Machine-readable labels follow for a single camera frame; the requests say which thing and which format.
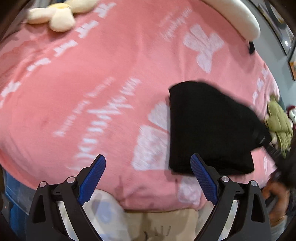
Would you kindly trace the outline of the black pants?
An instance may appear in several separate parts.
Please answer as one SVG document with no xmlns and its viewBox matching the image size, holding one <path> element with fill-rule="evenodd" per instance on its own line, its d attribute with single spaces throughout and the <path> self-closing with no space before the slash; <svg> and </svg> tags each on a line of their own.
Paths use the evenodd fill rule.
<svg viewBox="0 0 296 241">
<path fill-rule="evenodd" d="M 249 107 L 204 82 L 181 82 L 169 93 L 173 172 L 192 175 L 195 153 L 222 175 L 254 171 L 251 151 L 269 145 L 271 136 Z"/>
</svg>

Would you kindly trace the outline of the cream patterned bed sheet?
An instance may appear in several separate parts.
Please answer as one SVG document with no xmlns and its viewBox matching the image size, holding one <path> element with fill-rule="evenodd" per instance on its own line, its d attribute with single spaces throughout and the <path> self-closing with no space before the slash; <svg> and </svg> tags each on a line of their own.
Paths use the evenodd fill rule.
<svg viewBox="0 0 296 241">
<path fill-rule="evenodd" d="M 125 211 L 114 197 L 95 190 L 83 209 L 103 240 L 194 240 L 207 221 L 213 204 L 196 211 Z"/>
</svg>

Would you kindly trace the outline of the green plush toy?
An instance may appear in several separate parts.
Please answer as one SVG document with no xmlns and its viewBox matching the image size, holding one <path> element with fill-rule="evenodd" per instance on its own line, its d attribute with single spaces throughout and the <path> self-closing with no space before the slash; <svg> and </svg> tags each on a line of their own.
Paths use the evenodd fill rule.
<svg viewBox="0 0 296 241">
<path fill-rule="evenodd" d="M 264 123 L 269 129 L 272 145 L 286 158 L 293 137 L 292 122 L 274 95 L 270 96 L 267 103 Z"/>
</svg>

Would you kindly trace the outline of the red white plush toy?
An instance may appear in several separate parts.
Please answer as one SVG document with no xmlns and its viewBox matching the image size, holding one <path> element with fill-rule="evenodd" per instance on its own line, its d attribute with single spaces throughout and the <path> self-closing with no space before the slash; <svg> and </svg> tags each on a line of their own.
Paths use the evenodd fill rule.
<svg viewBox="0 0 296 241">
<path fill-rule="evenodd" d="M 288 117 L 291 119 L 293 124 L 296 123 L 296 106 L 295 105 L 290 105 L 287 107 L 287 114 Z"/>
</svg>

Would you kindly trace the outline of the pink patterned blanket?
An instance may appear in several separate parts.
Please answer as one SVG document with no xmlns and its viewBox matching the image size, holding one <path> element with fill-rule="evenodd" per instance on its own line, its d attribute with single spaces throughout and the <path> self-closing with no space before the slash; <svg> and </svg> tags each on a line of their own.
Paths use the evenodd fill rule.
<svg viewBox="0 0 296 241">
<path fill-rule="evenodd" d="M 196 179 L 169 170 L 169 88 L 203 79 L 260 118 L 278 85 L 259 54 L 202 1 L 102 1 L 54 33 L 1 44 L 1 165 L 35 189 L 106 158 L 98 188 L 125 209 L 200 209 Z"/>
</svg>

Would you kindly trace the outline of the small black remote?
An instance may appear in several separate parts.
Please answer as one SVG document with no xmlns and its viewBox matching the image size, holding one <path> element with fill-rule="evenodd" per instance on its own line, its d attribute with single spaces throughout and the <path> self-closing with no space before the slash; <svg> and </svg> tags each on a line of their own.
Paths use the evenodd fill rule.
<svg viewBox="0 0 296 241">
<path fill-rule="evenodd" d="M 255 46 L 254 46 L 254 43 L 252 41 L 249 41 L 249 54 L 252 55 L 255 53 Z"/>
</svg>

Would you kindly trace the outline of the cream flower plush pillow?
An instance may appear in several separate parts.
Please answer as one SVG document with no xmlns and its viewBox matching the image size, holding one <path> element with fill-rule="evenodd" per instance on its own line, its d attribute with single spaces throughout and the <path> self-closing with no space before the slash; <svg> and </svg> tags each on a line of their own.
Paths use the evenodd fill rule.
<svg viewBox="0 0 296 241">
<path fill-rule="evenodd" d="M 29 9 L 27 13 L 27 23 L 48 24 L 49 29 L 54 32 L 67 32 L 75 24 L 75 14 L 85 14 L 93 10 L 99 0 L 69 0 L 63 3 L 55 3 L 46 8 Z"/>
</svg>

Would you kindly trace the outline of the framed wall picture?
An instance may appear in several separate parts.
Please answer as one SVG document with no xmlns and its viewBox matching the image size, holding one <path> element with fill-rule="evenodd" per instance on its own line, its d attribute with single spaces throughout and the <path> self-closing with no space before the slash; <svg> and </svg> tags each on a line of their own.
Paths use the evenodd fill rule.
<svg viewBox="0 0 296 241">
<path fill-rule="evenodd" d="M 288 60 L 292 57 L 295 49 L 295 35 L 283 16 L 275 9 L 269 1 L 263 1 L 257 5 L 260 13 L 268 21 L 269 25 L 275 32 L 284 53 Z"/>
</svg>

